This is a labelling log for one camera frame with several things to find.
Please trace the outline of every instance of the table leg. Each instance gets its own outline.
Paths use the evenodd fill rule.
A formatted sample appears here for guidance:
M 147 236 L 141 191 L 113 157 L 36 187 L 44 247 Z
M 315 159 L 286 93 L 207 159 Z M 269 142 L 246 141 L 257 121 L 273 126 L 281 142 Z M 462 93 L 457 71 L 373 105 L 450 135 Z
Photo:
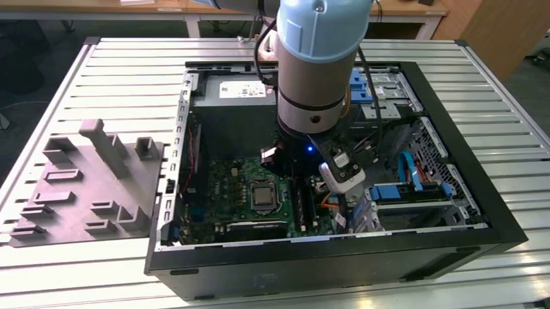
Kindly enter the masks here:
M 441 16 L 429 16 L 422 24 L 420 34 L 417 34 L 417 40 L 432 40 L 436 29 L 441 22 Z
M 186 15 L 185 16 L 186 24 L 187 24 L 187 33 L 190 37 L 201 37 L 201 29 L 199 29 L 199 16 L 198 15 Z

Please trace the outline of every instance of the white label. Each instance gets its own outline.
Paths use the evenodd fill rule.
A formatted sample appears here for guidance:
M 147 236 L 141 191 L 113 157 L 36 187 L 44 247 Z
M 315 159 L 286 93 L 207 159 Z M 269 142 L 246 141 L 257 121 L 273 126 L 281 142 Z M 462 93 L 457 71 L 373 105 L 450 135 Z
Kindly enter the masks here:
M 385 90 L 384 90 L 382 86 L 381 86 L 381 87 L 377 87 L 377 88 L 376 88 L 376 91 L 377 91 L 377 94 L 378 94 L 378 95 L 384 95 L 384 94 L 385 94 Z
M 159 8 L 158 11 L 159 12 L 181 12 L 182 9 L 181 8 Z
M 339 213 L 337 214 L 337 222 L 342 227 L 346 227 L 346 218 Z
M 265 98 L 266 85 L 259 80 L 221 83 L 221 98 Z

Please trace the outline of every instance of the motherboard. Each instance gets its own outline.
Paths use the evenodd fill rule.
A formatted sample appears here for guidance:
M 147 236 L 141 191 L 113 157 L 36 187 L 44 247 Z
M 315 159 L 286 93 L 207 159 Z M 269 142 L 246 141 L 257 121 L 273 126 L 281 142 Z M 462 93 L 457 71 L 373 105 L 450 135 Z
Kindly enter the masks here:
M 326 195 L 318 189 L 321 178 L 311 177 L 309 182 L 315 216 L 306 226 L 305 219 L 295 220 L 303 214 L 294 207 L 290 179 L 269 172 L 258 158 L 210 161 L 206 203 L 187 205 L 185 212 L 194 242 L 218 242 L 226 239 L 225 234 L 229 237 L 230 231 L 231 241 L 255 238 L 255 230 L 262 231 L 259 238 L 274 233 L 282 238 L 334 234 L 331 212 L 321 208 Z

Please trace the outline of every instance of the black cable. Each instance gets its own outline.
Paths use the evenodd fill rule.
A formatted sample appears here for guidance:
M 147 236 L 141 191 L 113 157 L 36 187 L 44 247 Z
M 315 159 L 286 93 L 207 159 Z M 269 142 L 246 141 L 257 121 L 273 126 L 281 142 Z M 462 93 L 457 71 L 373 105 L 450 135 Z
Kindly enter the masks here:
M 382 22 L 382 17 L 384 17 L 384 10 L 382 10 L 382 5 L 381 5 L 381 1 L 376 0 L 377 4 L 378 4 L 378 19 L 377 22 L 381 23 Z
M 259 51 L 259 45 L 262 44 L 263 40 L 266 39 L 266 36 L 267 36 L 269 32 L 274 29 L 275 24 L 277 24 L 277 19 L 274 19 L 274 21 L 271 22 L 271 24 L 266 28 L 265 33 L 262 33 L 262 35 L 259 36 L 259 39 L 258 39 L 257 45 L 255 45 L 255 69 L 257 69 L 258 79 L 262 81 L 263 84 L 269 84 L 270 86 L 273 86 L 273 85 L 270 84 L 269 79 L 265 78 L 265 76 L 262 74 L 262 70 L 259 69 L 258 51 Z
M 368 60 L 366 60 L 366 58 L 365 58 L 365 54 L 364 54 L 364 50 L 361 49 L 361 46 L 360 46 L 358 52 L 360 52 L 361 63 L 364 64 L 365 74 L 366 74 L 366 76 L 368 76 L 370 96 L 373 97 L 373 101 L 374 101 L 374 103 L 376 103 L 377 123 L 378 123 L 378 147 L 381 147 L 381 145 L 382 145 L 382 113 L 381 113 L 381 104 L 380 104 L 380 102 L 378 102 L 376 85 L 374 85 L 374 83 L 373 83 L 373 76 L 370 76 L 369 64 L 368 64 Z

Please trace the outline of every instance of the blue cable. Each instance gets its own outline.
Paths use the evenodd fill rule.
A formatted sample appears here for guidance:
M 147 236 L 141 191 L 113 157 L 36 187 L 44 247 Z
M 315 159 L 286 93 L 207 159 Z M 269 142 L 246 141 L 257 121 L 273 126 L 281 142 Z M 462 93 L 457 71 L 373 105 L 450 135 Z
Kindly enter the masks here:
M 405 164 L 408 166 L 409 175 L 414 183 L 414 190 L 422 191 L 424 187 L 421 184 L 421 173 L 420 173 L 420 169 L 417 168 L 414 164 L 413 155 L 409 151 L 402 151 L 402 153 L 400 153 L 400 158 L 397 161 L 397 173 L 400 175 L 401 182 L 406 182 Z

